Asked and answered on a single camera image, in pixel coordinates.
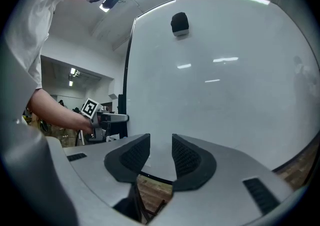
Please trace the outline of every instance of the white shirt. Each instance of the white shirt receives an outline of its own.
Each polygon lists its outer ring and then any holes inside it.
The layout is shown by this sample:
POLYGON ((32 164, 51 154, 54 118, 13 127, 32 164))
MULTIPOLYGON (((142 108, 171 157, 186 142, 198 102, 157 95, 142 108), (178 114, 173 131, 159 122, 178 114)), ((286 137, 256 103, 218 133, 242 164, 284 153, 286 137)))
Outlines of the white shirt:
POLYGON ((62 0, 20 0, 4 31, 4 40, 22 67, 42 88, 41 49, 56 6, 62 0))

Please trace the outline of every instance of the whiteboard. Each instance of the whiteboard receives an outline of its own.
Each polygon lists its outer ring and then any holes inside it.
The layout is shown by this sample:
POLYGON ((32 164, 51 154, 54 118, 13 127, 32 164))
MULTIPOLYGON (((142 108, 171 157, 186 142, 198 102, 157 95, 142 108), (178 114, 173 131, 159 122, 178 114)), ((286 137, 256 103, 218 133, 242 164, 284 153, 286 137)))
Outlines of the whiteboard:
POLYGON ((177 178, 172 134, 237 149, 273 170, 320 130, 319 68, 277 5, 176 0, 134 24, 124 81, 128 135, 151 135, 143 172, 177 178), (189 20, 185 37, 171 30, 179 12, 189 20))

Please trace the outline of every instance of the whiteboard eraser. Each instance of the whiteboard eraser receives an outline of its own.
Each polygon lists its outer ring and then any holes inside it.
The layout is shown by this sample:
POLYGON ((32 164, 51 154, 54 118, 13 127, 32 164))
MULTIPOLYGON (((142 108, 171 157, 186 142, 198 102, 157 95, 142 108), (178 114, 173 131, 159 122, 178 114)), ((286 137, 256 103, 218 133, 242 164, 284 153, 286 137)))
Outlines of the whiteboard eraser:
POLYGON ((171 20, 173 35, 178 37, 189 34, 188 17, 184 12, 176 13, 171 20))

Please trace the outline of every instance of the shirt sleeve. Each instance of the shirt sleeve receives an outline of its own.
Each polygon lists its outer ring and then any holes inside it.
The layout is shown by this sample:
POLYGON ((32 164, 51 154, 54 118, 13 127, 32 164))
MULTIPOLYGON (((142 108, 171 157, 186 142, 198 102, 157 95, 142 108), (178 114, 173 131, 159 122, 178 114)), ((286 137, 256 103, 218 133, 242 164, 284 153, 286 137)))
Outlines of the shirt sleeve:
POLYGON ((33 63, 31 64, 28 73, 36 82, 36 89, 42 88, 42 78, 41 78, 41 51, 34 59, 33 63))

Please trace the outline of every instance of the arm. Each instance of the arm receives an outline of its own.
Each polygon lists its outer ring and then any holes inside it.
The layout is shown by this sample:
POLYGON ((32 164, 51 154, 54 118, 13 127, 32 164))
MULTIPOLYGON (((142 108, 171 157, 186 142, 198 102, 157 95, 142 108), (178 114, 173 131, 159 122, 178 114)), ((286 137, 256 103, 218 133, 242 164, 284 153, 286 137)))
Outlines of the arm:
POLYGON ((92 133, 88 118, 61 106, 42 88, 34 91, 28 107, 39 118, 52 125, 92 133))

